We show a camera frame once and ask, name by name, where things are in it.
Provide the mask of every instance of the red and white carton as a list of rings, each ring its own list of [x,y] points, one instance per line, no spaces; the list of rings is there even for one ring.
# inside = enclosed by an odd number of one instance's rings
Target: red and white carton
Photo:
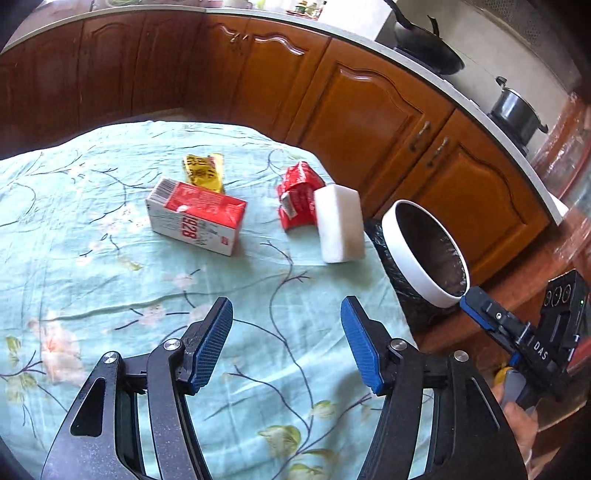
[[[161,179],[146,198],[152,230],[232,255],[246,202],[181,181]]]

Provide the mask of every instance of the white sponge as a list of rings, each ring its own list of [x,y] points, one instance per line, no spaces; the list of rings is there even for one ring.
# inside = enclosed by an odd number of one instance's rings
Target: white sponge
[[[363,216],[357,190],[327,185],[314,191],[322,260],[349,262],[365,256]]]

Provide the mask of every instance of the barcode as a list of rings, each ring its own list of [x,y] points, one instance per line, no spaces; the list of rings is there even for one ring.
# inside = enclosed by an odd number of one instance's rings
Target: barcode
[[[284,212],[287,214],[290,220],[297,215],[296,209],[294,208],[294,204],[291,202],[290,192],[285,192],[280,199],[281,207],[283,208]]]
[[[156,185],[156,188],[150,194],[150,199],[159,203],[160,205],[166,205],[168,199],[172,196],[175,187],[178,182],[170,179],[162,179],[160,183]]]

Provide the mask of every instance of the human hand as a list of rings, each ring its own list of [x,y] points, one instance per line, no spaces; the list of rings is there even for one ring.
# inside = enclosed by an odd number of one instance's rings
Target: human hand
[[[504,392],[505,386],[503,383],[494,386],[492,389],[492,393],[499,405]],[[528,415],[517,403],[509,402],[503,408],[503,413],[513,431],[521,456],[524,462],[527,462],[530,458],[531,448],[534,446],[535,435],[538,433],[538,412],[534,410],[531,415]]]

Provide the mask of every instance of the yellow snack package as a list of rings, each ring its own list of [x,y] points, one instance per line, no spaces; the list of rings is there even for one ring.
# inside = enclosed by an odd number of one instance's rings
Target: yellow snack package
[[[223,155],[212,153],[207,157],[185,155],[184,169],[189,183],[217,193],[223,193]]]

